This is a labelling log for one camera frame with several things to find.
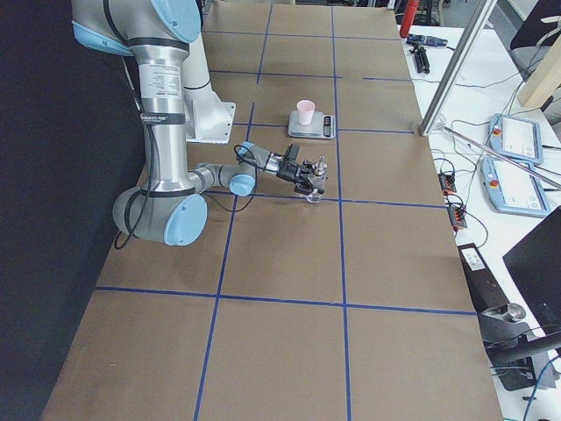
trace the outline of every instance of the light blue joint cap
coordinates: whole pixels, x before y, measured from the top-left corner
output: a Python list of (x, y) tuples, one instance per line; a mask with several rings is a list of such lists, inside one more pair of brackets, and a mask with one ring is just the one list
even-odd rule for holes
[(230, 180), (230, 191), (234, 195), (248, 196), (255, 187), (255, 179), (248, 174), (234, 175)]
[(240, 146), (243, 146), (243, 147), (240, 147), (240, 148), (238, 149), (238, 155), (239, 155), (239, 156), (244, 156), (244, 155), (247, 153), (247, 149), (251, 149), (251, 148), (252, 148), (253, 143), (252, 143), (252, 142), (242, 142)]
[(199, 238), (207, 222), (207, 203), (201, 195), (185, 197), (175, 207), (164, 230), (168, 246), (186, 246)]
[(109, 54), (132, 55), (129, 47), (119, 41), (115, 41), (114, 39), (108, 38), (101, 33), (92, 31), (74, 20), (72, 21), (72, 25), (74, 26), (74, 37), (76, 38), (76, 41), (86, 48), (103, 51), (104, 53)]
[(193, 42), (201, 33), (201, 15), (195, 0), (151, 0), (162, 23), (179, 41)]

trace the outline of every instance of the black curtain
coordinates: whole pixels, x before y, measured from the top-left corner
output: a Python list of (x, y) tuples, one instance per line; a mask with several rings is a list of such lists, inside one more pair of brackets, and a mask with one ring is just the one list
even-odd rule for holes
[(0, 419), (39, 419), (144, 164), (120, 58), (77, 44), (70, 1), (0, 7)]

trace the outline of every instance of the black monitor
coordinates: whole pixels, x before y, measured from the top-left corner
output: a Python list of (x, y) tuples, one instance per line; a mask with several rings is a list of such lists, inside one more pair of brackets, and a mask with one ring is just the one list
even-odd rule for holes
[(561, 329), (561, 206), (503, 256), (505, 265), (546, 334)]

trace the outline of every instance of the red object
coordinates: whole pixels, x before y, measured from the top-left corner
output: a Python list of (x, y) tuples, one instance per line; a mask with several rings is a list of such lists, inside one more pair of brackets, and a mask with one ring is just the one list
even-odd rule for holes
[(401, 20), (400, 37), (407, 38), (409, 35), (409, 29), (413, 24), (413, 19), (417, 13), (417, 8), (419, 7), (420, 0), (409, 0), (407, 2), (407, 7), (405, 8), (405, 16)]

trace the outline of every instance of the brown cardboard panel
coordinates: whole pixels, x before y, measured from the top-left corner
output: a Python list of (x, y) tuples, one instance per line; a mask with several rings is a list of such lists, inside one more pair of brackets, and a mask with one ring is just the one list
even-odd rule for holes
[[(212, 195), (231, 209), (233, 197)], [(166, 246), (131, 239), (123, 250), (112, 249), (98, 286), (217, 292), (230, 214), (207, 199), (209, 217), (201, 236), (189, 246)]]
[(399, 39), (394, 11), (385, 8), (334, 7), (336, 37)]
[(337, 76), (411, 78), (399, 40), (335, 39), (335, 48)]
[(263, 73), (333, 76), (331, 38), (269, 35)]
[(445, 210), (344, 203), (349, 303), (473, 311)]
[(188, 143), (189, 169), (194, 169), (196, 164), (204, 162), (237, 165), (234, 146), (244, 142), (246, 136), (247, 125), (234, 125), (231, 128), (230, 141), (226, 145)]
[(353, 421), (498, 421), (477, 318), (349, 309)]
[(339, 128), (415, 132), (421, 113), (412, 82), (337, 80)]
[(296, 13), (292, 6), (275, 4), (269, 25), (269, 33), (287, 35), (331, 36), (331, 9), (298, 5)]
[(226, 103), (236, 103), (234, 123), (249, 123), (252, 102), (257, 96), (257, 76), (210, 72), (212, 89)]
[(346, 419), (340, 308), (222, 300), (200, 421)]
[(192, 418), (214, 299), (97, 291), (43, 421)]
[(337, 203), (256, 197), (236, 215), (222, 292), (340, 302)]
[(253, 123), (288, 127), (290, 112), (301, 99), (314, 101), (316, 111), (334, 114), (334, 92), (333, 79), (327, 77), (262, 75)]
[(259, 72), (265, 35), (207, 32), (203, 38), (210, 70)]
[(209, 15), (204, 19), (204, 32), (265, 33), (270, 4), (212, 2)]
[(343, 198), (444, 204), (427, 138), (341, 132), (339, 151)]
[[(325, 156), (328, 166), (328, 180), (325, 184), (323, 197), (338, 198), (337, 184), (337, 143), (333, 140), (297, 139), (287, 134), (287, 129), (280, 127), (253, 126), (249, 140), (270, 151), (284, 154), (287, 148), (295, 143), (300, 146), (298, 163), (304, 160), (317, 162), (321, 155)], [(294, 192), (295, 186), (271, 175), (262, 175), (259, 178), (258, 192), (275, 196), (299, 196)]]

